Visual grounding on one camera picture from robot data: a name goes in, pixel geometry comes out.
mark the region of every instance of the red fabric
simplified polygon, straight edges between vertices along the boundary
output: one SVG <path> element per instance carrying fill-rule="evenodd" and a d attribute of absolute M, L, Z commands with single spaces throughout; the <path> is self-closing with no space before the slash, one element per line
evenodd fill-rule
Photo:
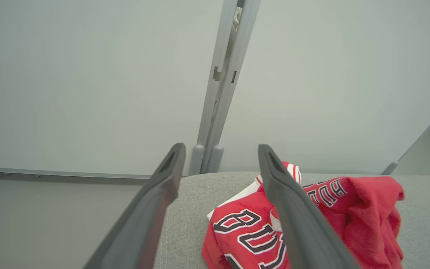
<path fill-rule="evenodd" d="M 403 254 L 396 242 L 401 216 L 395 204 L 404 199 L 404 191 L 394 179 L 340 177 L 303 189 L 362 268 L 402 268 Z M 254 194 L 216 208 L 202 249 L 208 267 L 232 268 L 228 257 L 234 268 L 269 268 L 270 262 L 271 267 L 289 268 L 282 232 L 269 233 L 273 224 L 270 211 L 276 218 L 278 213 L 266 198 L 263 185 Z M 250 221 L 252 216 L 260 220 Z M 265 235 L 249 235 L 256 232 Z"/>

